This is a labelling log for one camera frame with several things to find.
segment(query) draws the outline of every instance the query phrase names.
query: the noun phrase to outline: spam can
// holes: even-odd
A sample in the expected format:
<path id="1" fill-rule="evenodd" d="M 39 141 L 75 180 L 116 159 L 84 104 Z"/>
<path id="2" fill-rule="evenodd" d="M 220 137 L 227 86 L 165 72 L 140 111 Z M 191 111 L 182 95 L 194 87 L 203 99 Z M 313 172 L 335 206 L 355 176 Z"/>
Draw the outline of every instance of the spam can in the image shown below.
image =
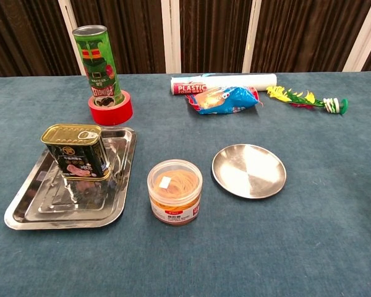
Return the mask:
<path id="1" fill-rule="evenodd" d="M 109 176 L 110 162 L 101 127 L 57 124 L 44 132 L 41 141 L 48 147 L 64 178 L 102 180 Z"/>
<path id="2" fill-rule="evenodd" d="M 117 78 L 107 28 L 88 25 L 76 28 L 73 36 L 95 97 L 95 105 L 111 107 L 124 101 Z"/>

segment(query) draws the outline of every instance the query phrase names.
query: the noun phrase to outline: plastic jar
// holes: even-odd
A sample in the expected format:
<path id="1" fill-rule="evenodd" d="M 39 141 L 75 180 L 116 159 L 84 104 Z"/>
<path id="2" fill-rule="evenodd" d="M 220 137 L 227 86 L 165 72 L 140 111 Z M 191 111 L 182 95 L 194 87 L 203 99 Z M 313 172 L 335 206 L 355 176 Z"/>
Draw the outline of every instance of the plastic jar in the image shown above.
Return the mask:
<path id="1" fill-rule="evenodd" d="M 157 164 L 147 177 L 154 216 L 162 222 L 180 226 L 199 213 L 202 174 L 192 163 L 167 160 Z"/>

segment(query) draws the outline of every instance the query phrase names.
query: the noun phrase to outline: stainless steel plate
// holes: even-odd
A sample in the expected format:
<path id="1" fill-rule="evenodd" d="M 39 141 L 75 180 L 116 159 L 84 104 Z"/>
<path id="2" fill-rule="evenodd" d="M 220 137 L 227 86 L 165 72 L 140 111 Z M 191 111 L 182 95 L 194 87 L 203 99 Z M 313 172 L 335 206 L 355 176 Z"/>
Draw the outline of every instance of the stainless steel plate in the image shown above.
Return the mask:
<path id="1" fill-rule="evenodd" d="M 214 157 L 211 168 L 225 190 L 249 199 L 275 195 L 286 182 L 282 161 L 269 150 L 251 144 L 223 148 Z"/>
<path id="2" fill-rule="evenodd" d="M 136 134 L 104 128 L 104 146 L 113 166 L 104 181 L 63 178 L 45 150 L 11 202 L 4 221 L 16 230 L 94 228 L 115 221 L 125 206 Z"/>

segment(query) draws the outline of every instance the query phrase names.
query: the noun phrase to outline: can lid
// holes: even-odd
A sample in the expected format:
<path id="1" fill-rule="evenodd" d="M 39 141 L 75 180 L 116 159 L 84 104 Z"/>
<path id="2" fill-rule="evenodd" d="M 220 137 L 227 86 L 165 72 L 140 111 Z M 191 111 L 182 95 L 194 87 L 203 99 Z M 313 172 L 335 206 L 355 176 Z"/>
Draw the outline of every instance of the can lid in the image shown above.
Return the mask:
<path id="1" fill-rule="evenodd" d="M 199 196 L 202 174 L 188 161 L 167 160 L 151 169 L 147 186 L 150 197 L 157 202 L 181 206 Z"/>
<path id="2" fill-rule="evenodd" d="M 75 36 L 93 36 L 99 35 L 107 31 L 107 28 L 102 25 L 87 25 L 78 27 L 73 30 L 73 35 Z"/>
<path id="3" fill-rule="evenodd" d="M 93 145 L 98 142 L 101 127 L 97 125 L 56 124 L 41 136 L 45 144 Z"/>

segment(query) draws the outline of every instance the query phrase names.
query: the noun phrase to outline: blue snack bag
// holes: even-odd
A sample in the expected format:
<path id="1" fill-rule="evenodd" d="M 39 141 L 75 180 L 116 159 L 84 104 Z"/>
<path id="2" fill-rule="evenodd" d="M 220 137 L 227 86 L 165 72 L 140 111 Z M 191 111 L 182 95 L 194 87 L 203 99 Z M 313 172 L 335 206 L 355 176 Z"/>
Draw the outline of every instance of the blue snack bag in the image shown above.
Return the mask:
<path id="1" fill-rule="evenodd" d="M 218 87 L 185 97 L 200 114 L 238 113 L 259 102 L 253 87 Z"/>

